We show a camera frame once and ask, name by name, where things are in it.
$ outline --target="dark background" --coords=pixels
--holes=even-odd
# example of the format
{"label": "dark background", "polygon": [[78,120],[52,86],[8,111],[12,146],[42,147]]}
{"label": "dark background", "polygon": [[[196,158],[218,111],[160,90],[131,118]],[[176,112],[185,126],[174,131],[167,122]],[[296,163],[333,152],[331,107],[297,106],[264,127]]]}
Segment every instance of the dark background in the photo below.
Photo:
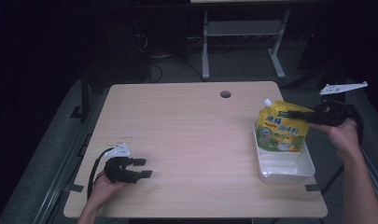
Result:
{"label": "dark background", "polygon": [[[90,74],[95,91],[141,82],[152,50],[164,47],[184,55],[186,36],[201,35],[201,11],[162,16],[148,11],[138,22],[136,12],[100,12],[100,7],[84,0],[0,0],[0,214],[58,106],[83,73]],[[138,30],[150,38],[144,54],[136,50]],[[368,81],[366,93],[378,110],[378,2],[293,9],[285,38],[298,36],[309,39],[302,68],[338,62],[351,78]]]}

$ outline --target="metal rack leg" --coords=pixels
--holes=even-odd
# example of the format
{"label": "metal rack leg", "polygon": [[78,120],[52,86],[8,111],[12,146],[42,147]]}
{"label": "metal rack leg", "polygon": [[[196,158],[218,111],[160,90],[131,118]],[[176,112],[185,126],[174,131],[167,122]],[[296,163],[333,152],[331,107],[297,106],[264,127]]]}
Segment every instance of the metal rack leg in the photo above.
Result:
{"label": "metal rack leg", "polygon": [[89,81],[87,74],[84,72],[81,74],[81,113],[79,112],[80,106],[76,106],[70,118],[81,119],[81,122],[87,118],[90,111],[89,97]]}
{"label": "metal rack leg", "polygon": [[203,79],[209,79],[209,62],[208,62],[208,12],[203,15]]}
{"label": "metal rack leg", "polygon": [[271,61],[273,62],[273,68],[275,69],[276,75],[279,78],[285,78],[285,72],[279,62],[277,57],[277,53],[279,50],[279,46],[281,45],[282,37],[284,36],[285,29],[287,27],[287,19],[290,14],[290,8],[285,10],[284,18],[281,20],[281,24],[279,25],[278,34],[276,35],[275,44],[271,49],[268,49],[268,53],[270,54]]}

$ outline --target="table top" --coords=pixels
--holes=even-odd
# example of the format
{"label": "table top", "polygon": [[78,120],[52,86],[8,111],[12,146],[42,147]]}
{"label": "table top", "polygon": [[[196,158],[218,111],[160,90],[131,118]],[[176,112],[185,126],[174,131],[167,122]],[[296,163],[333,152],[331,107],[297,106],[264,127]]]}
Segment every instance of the table top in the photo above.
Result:
{"label": "table top", "polygon": [[132,158],[147,159],[127,168],[153,174],[121,190],[101,217],[324,217],[320,191],[305,187],[313,176],[302,185],[259,179],[252,125],[265,98],[283,100],[274,82],[113,86],[75,180],[84,190],[71,191],[65,215],[79,216],[99,155],[125,142]]}

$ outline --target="white bracket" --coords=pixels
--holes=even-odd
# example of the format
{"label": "white bracket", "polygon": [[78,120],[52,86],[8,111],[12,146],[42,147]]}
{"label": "white bracket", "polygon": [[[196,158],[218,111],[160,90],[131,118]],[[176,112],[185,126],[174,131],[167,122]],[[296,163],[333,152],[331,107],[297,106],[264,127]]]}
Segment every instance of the white bracket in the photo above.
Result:
{"label": "white bracket", "polygon": [[122,143],[106,152],[104,157],[129,157],[130,155],[131,151],[128,149],[128,145],[126,143]]}
{"label": "white bracket", "polygon": [[351,90],[355,90],[355,89],[359,89],[359,88],[363,88],[367,86],[368,85],[366,81],[362,83],[358,83],[358,84],[346,84],[346,85],[334,85],[334,86],[330,86],[329,84],[327,84],[326,87],[320,91],[320,94],[327,95],[327,94],[341,93],[341,92],[351,91]]}

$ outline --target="human hand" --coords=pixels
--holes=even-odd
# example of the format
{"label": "human hand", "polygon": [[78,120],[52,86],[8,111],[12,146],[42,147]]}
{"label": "human hand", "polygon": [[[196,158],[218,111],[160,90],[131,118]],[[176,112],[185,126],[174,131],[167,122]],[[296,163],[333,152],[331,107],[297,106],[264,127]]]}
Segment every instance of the human hand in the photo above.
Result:
{"label": "human hand", "polygon": [[346,119],[338,127],[320,124],[311,124],[311,127],[328,135],[330,142],[337,148],[337,155],[343,161],[352,156],[361,155],[357,137],[357,123],[352,119]]}
{"label": "human hand", "polygon": [[96,176],[88,203],[96,204],[97,206],[101,207],[104,203],[109,201],[117,191],[127,185],[127,183],[123,182],[110,182],[105,175],[105,171],[102,171],[98,174],[98,176]]}
{"label": "human hand", "polygon": [[126,185],[128,184],[122,182],[110,182],[105,175],[105,171],[99,173],[93,184],[91,196],[87,200],[87,203],[78,218],[77,224],[95,223],[96,214],[102,205],[113,198],[116,192],[124,188]]}

